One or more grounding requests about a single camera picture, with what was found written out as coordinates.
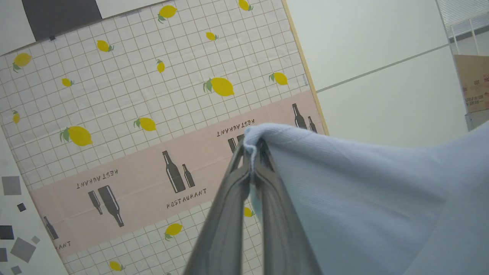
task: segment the lemon print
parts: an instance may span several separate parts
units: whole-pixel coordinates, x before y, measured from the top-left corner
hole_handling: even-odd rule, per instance
[[[125,269],[123,265],[120,265],[118,262],[110,261],[109,266],[112,268],[114,271],[122,271]]]
[[[251,209],[245,207],[244,208],[244,216],[245,217],[253,217],[255,215],[255,212],[253,212]]]
[[[246,2],[245,0],[240,0],[240,1],[238,2],[238,5],[239,5],[239,7],[240,7],[241,9],[243,9],[243,10],[245,10],[245,11],[250,11],[250,10],[252,10],[252,9],[253,9],[253,6],[250,6],[250,5],[248,4],[248,2]]]
[[[233,85],[229,80],[221,77],[214,77],[213,79],[209,79],[204,83],[204,91],[208,89],[211,92],[211,89],[214,88],[214,91],[220,96],[229,96],[233,95]]]
[[[146,131],[154,131],[156,130],[156,124],[151,118],[141,117],[134,121],[134,127],[136,128],[141,126]]]
[[[158,21],[160,23],[163,23],[163,21],[166,21],[165,18],[172,17],[173,15],[175,15],[176,12],[177,12],[177,8],[170,5],[164,6],[159,10]]]
[[[65,86],[65,87],[69,87],[69,86],[71,86],[71,85],[75,84],[73,81],[70,81],[70,80],[69,80],[69,79],[67,79],[67,78],[63,78],[63,79],[61,80],[61,83],[62,83],[62,84],[63,84],[63,86]]]
[[[165,70],[165,64],[163,64],[163,61],[156,59],[156,69],[158,70],[159,73],[162,73]]]
[[[107,44],[107,42],[103,40],[97,41],[97,48],[104,52],[109,52],[111,50],[114,50],[114,47],[112,47],[112,45],[109,46],[109,44]]]
[[[13,118],[12,118],[12,121],[17,124],[19,122],[19,120],[21,119],[21,115],[19,114],[19,112],[13,110],[12,113],[14,114]]]
[[[171,224],[165,231],[165,240],[170,241],[172,236],[177,235],[182,230],[181,224]]]
[[[219,38],[219,36],[213,34],[212,32],[206,32],[205,33],[205,36],[207,37],[207,39],[209,40],[216,40]]]
[[[80,126],[71,126],[67,127],[64,131],[60,133],[60,140],[64,138],[66,141],[71,141],[78,146],[85,146],[92,144],[90,133],[83,127]]]
[[[269,75],[268,79],[270,81],[277,81],[277,83],[280,85],[287,85],[287,77],[281,72],[276,72]]]
[[[24,67],[27,64],[29,64],[31,58],[32,58],[32,56],[28,55],[25,52],[20,53],[19,55],[17,55],[15,57],[14,63],[12,63],[12,65],[13,65],[12,70],[14,72],[17,72],[18,73],[18,71],[16,71],[16,70],[21,69],[21,67]]]

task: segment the light blue towel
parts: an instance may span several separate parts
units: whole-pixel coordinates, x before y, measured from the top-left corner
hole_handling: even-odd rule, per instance
[[[430,148],[261,124],[246,149],[259,138],[324,275],[489,275],[489,123]]]

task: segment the white wall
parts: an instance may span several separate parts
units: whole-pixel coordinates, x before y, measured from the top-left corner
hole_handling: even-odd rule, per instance
[[[22,0],[0,1],[0,26],[0,55],[36,41]]]
[[[287,3],[331,136],[425,146],[467,133],[435,0]]]

